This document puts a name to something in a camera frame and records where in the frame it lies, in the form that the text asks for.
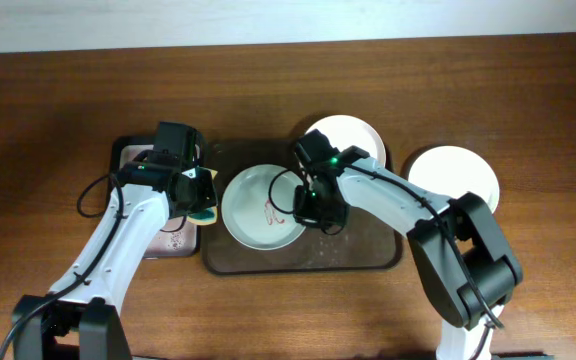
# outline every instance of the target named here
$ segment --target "white backdrop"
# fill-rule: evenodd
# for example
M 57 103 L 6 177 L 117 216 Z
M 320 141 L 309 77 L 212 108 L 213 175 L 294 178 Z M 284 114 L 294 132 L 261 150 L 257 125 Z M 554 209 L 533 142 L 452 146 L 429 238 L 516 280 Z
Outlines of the white backdrop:
M 0 52 L 576 31 L 576 0 L 0 0 Z

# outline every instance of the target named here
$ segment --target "table surface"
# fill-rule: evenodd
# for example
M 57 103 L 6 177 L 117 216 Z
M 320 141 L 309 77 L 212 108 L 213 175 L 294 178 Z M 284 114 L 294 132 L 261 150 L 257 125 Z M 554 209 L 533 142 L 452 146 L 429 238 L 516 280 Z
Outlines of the table surface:
M 294 138 L 331 114 L 374 126 L 397 170 L 432 145 L 482 155 L 525 273 L 493 351 L 576 359 L 576 34 L 0 54 L 0 341 L 87 242 L 97 221 L 74 204 L 117 137 L 171 120 L 211 141 Z M 134 354 L 167 358 L 397 355 L 440 336 L 407 245 L 374 272 L 144 261 L 121 315 Z

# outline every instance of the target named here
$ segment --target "black tray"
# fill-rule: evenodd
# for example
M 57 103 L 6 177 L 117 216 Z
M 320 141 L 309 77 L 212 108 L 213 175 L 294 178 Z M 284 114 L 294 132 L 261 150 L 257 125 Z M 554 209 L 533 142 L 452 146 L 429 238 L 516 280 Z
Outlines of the black tray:
M 205 166 L 218 170 L 215 187 L 221 201 L 226 186 L 239 172 L 259 164 L 298 169 L 291 144 L 282 140 L 230 141 L 213 144 Z M 260 251 L 235 240 L 221 216 L 202 229 L 200 253 L 209 271 L 218 275 L 388 269 L 402 255 L 402 238 L 369 213 L 353 208 L 345 229 L 325 235 L 306 229 L 281 249 Z

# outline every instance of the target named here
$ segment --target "plate with red drawing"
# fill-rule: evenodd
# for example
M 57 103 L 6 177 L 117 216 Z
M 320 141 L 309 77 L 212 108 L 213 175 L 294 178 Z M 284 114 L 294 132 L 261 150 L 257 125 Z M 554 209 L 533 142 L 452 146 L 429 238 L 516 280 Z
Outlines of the plate with red drawing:
M 242 245 L 256 250 L 275 250 L 295 241 L 305 227 L 292 215 L 277 211 L 268 198 L 272 179 L 286 170 L 277 165 L 257 165 L 235 176 L 226 187 L 221 212 L 226 228 Z M 272 199 L 280 209 L 291 211 L 295 188 L 302 184 L 293 172 L 274 183 Z

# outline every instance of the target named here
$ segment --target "white plate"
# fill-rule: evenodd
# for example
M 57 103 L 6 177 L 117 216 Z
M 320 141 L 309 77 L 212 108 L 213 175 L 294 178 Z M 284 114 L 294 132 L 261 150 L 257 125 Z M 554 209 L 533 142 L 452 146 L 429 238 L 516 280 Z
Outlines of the white plate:
M 349 115 L 333 115 L 317 121 L 306 134 L 319 130 L 328 137 L 330 145 L 344 151 L 355 145 L 386 166 L 386 147 L 377 131 L 367 122 Z
M 492 212 L 499 204 L 499 181 L 490 165 L 457 146 L 439 146 L 421 154 L 410 168 L 408 181 L 455 199 L 472 192 L 484 199 Z
M 272 179 L 285 168 L 257 165 L 235 176 L 221 202 L 224 224 L 241 244 L 257 250 L 274 250 L 295 241 L 305 227 L 292 215 L 275 210 L 268 199 Z M 302 181 L 292 172 L 283 174 L 273 186 L 272 199 L 286 211 L 292 210 L 295 187 Z

